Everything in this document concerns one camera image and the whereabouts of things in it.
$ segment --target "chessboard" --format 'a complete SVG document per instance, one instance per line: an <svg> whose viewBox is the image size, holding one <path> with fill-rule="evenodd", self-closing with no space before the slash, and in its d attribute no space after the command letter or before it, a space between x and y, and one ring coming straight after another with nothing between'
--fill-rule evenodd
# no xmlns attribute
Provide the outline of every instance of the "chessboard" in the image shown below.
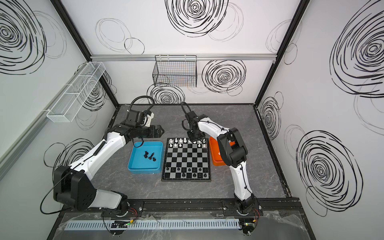
<svg viewBox="0 0 384 240"><path fill-rule="evenodd" d="M208 139L168 138L161 180L210 182Z"/></svg>

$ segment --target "blue tray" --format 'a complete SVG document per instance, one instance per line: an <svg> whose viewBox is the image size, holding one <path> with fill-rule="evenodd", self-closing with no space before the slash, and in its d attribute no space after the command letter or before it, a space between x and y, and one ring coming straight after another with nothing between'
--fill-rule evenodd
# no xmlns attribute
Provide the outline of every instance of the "blue tray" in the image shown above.
<svg viewBox="0 0 384 240"><path fill-rule="evenodd" d="M132 149L131 157L129 158L128 170L131 173L160 173L164 159L164 148L162 142L149 141L144 142L141 147L141 142L136 142ZM145 151L148 152L148 157L154 153L153 157L156 161L144 158Z"/></svg>

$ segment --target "gray marble tabletop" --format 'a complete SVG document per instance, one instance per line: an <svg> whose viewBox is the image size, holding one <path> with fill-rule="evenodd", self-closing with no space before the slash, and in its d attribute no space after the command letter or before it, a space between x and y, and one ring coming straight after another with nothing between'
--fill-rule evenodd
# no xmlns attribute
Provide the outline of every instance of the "gray marble tabletop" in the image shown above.
<svg viewBox="0 0 384 240"><path fill-rule="evenodd" d="M128 106L121 107L115 124L124 120L127 109ZM142 111L147 106L134 106L132 109ZM248 148L249 185L257 198L285 197L251 105L192 105L191 109L224 127L239 130ZM155 114L152 124L161 125L165 133L159 139L147 140L166 144L169 137L187 137L181 127L185 117L180 106L154 106L151 111ZM128 143L112 155L92 179L94 187L122 192L129 199L233 198L235 188L228 166L211 163L211 182L162 182L161 173L132 174L128 170L131 151L132 143Z"/></svg>

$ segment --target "robotic arm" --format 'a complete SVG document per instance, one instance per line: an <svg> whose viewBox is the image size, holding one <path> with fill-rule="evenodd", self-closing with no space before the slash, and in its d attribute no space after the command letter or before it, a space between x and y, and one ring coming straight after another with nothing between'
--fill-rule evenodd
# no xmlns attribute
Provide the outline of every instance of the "robotic arm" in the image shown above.
<svg viewBox="0 0 384 240"><path fill-rule="evenodd" d="M133 103L140 98L152 99L141 96L133 100L128 109L127 118L106 132L99 144L70 166L59 166L54 171L53 198L55 201L77 210L97 207L113 209L113 213L118 216L124 216L127 213L129 206L126 195L95 189L91 180L100 167L133 138L157 138L163 135L164 129L160 125L151 125L154 114L150 109L154 104L144 112L131 110Z"/></svg>
<svg viewBox="0 0 384 240"><path fill-rule="evenodd" d="M188 107L189 112L186 112L184 106ZM206 115L197 116L194 111L191 111L187 103L182 102L181 107L185 113L190 129L182 126L187 130L187 135L190 141L197 141L205 138L205 133L217 140L220 150L220 156L224 163L229 166L235 184L236 207L240 214L247 214L252 210L252 205L257 203L256 197L253 195L249 187L247 177L247 154L248 150L244 141L236 128L226 128L213 122Z"/></svg>

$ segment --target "orange tray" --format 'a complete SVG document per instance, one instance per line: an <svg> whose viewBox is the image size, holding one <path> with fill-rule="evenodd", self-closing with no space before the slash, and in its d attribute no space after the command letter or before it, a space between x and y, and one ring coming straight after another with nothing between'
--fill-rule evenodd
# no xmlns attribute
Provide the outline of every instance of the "orange tray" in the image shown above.
<svg viewBox="0 0 384 240"><path fill-rule="evenodd" d="M223 159L219 155L220 150L218 149L218 143L213 137L209 137L209 150L212 156L212 164L215 166L223 166L226 165L223 162Z"/></svg>

